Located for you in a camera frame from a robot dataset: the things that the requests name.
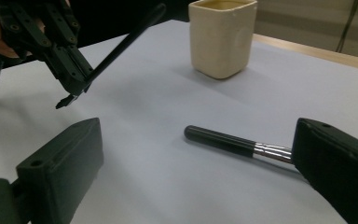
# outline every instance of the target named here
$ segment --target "white table surface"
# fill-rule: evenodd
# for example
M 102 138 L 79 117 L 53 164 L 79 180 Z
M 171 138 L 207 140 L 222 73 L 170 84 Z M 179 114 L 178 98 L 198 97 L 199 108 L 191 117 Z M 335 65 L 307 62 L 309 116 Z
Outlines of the white table surface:
M 0 177 L 51 138 L 98 117 L 105 163 L 72 223 L 345 223 L 293 168 L 185 140 L 192 124 L 291 147 L 298 118 L 358 138 L 358 69 L 253 42 L 248 66 L 215 80 L 195 71 L 189 24 L 149 28 L 70 106 L 44 63 L 0 77 Z M 81 51 L 96 66 L 123 37 Z

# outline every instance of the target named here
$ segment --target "silver pen band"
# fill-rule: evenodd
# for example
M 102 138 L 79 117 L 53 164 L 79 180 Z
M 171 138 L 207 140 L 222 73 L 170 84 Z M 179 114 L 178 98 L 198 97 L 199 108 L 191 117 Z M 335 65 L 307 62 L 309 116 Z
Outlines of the silver pen band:
M 255 154 L 278 161 L 292 163 L 292 150 L 288 147 L 278 147 L 264 143 L 255 143 Z

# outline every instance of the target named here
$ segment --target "cup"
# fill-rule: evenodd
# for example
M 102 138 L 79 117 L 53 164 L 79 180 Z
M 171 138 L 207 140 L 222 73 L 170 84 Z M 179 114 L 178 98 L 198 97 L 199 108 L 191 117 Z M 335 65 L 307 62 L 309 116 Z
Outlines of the cup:
M 188 5 L 191 63 L 201 73 L 231 77 L 249 62 L 257 1 L 200 0 Z

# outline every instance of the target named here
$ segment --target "cream ceramic cup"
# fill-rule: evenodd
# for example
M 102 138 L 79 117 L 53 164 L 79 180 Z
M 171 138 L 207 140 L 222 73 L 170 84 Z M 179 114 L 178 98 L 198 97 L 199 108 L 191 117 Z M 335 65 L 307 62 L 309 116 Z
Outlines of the cream ceramic cup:
M 255 0 L 200 0 L 189 4 L 193 67 L 218 79 L 246 67 L 256 11 Z

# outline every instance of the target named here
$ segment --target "background wall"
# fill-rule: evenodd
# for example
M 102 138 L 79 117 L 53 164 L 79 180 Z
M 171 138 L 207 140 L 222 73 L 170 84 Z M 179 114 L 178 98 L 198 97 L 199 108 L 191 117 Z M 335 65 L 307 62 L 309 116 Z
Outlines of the background wall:
M 255 33 L 358 56 L 358 0 L 258 0 Z

